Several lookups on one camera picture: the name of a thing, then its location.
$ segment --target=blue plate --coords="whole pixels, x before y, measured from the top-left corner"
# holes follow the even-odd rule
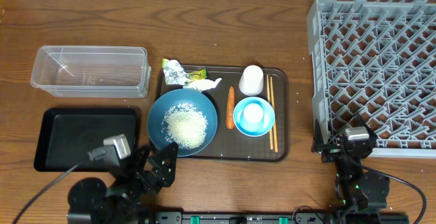
[[[256,132],[250,132],[245,130],[244,128],[241,127],[239,123],[244,108],[250,103],[259,104],[264,111],[264,120],[262,121],[262,126]],[[258,137],[268,133],[270,129],[273,127],[275,121],[275,113],[273,107],[266,100],[259,97],[248,97],[240,101],[234,108],[233,121],[236,128],[244,135],[251,136],[251,137]]]
[[[203,150],[215,136],[218,126],[218,116],[212,102],[205,95],[191,89],[176,89],[163,94],[151,107],[147,118],[147,129],[151,142],[160,150],[170,143],[165,140],[166,131],[162,132],[164,114],[171,107],[180,103],[191,103],[202,112],[207,120],[206,137],[203,144],[194,149],[179,148],[177,156],[186,157]]]

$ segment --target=blue bowl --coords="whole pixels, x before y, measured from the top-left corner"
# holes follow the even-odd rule
[[[240,124],[240,119],[243,110],[250,103],[256,103],[260,105],[264,111],[262,126],[260,127],[260,129],[258,129],[255,132],[247,131]],[[275,113],[273,107],[266,100],[259,97],[248,97],[240,101],[234,108],[233,121],[236,128],[244,135],[251,136],[251,137],[258,137],[268,133],[270,129],[273,127],[275,121]]]
[[[186,157],[203,150],[212,141],[217,131],[218,116],[212,102],[205,95],[191,89],[176,89],[163,94],[151,107],[147,118],[147,129],[151,142],[157,149],[163,149],[170,143],[165,140],[166,131],[162,132],[162,121],[165,112],[180,103],[191,103],[202,112],[207,120],[206,137],[203,144],[194,149],[179,148],[177,156]]]

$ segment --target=clear plastic container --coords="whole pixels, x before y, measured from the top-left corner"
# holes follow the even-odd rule
[[[31,85],[56,97],[139,98],[151,68],[141,47],[42,46]]]

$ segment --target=lattice basket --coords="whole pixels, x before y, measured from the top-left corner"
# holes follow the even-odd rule
[[[436,158],[436,0],[316,0],[307,27],[324,141],[360,114],[371,156]]]

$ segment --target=wire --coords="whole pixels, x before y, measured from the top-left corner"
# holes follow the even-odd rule
[[[18,220],[20,219],[20,217],[22,216],[22,214],[25,213],[25,211],[30,207],[31,204],[34,203],[34,201],[41,196],[43,193],[45,193],[47,190],[49,190],[51,187],[53,187],[54,185],[56,185],[58,182],[60,182],[62,179],[64,179],[69,173],[71,173],[73,170],[75,170],[79,165],[81,165],[82,163],[87,162],[89,159],[83,159],[82,161],[80,161],[79,163],[77,163],[75,166],[71,167],[69,170],[67,170],[66,172],[64,172],[62,175],[58,176],[56,179],[54,179],[52,182],[48,183],[43,189],[41,189],[41,191],[39,193],[37,193],[34,197],[32,197],[32,199],[30,199],[29,202],[27,202],[27,204],[22,208],[22,210],[16,215],[14,221],[12,222],[12,224],[17,224]]]
[[[325,220],[324,220],[323,218],[321,218],[321,217],[318,215],[318,213],[316,213],[315,210],[314,210],[312,207],[310,207],[310,206],[299,206],[297,209],[295,209],[294,213],[292,213],[292,220],[295,221],[295,217],[294,217],[294,215],[295,215],[295,213],[298,211],[298,209],[302,210],[303,208],[309,208],[309,209],[311,209],[311,210],[313,211],[313,213],[316,215],[316,217],[317,217],[317,218],[318,218],[322,223],[324,223]]]
[[[364,170],[367,170],[369,172],[376,173],[376,174],[378,174],[380,176],[391,178],[393,180],[396,180],[397,182],[403,183],[404,185],[406,185],[408,187],[411,187],[412,189],[415,189],[415,191],[417,191],[421,195],[421,198],[422,198],[422,208],[421,208],[421,212],[418,215],[418,218],[416,219],[414,224],[418,224],[421,221],[422,217],[424,216],[425,210],[427,208],[427,200],[425,198],[425,194],[421,191],[421,189],[419,189],[417,186],[415,186],[415,185],[411,184],[410,182],[407,182],[407,181],[405,181],[403,179],[397,178],[395,176],[391,176],[391,175],[389,175],[387,173],[383,173],[383,172],[380,172],[378,170],[374,170],[373,168],[370,168],[370,167],[367,167],[365,165],[362,165],[361,163],[357,163],[347,153],[345,153],[345,156],[352,162],[352,164],[354,164],[357,167],[360,167],[360,168],[362,168]]]

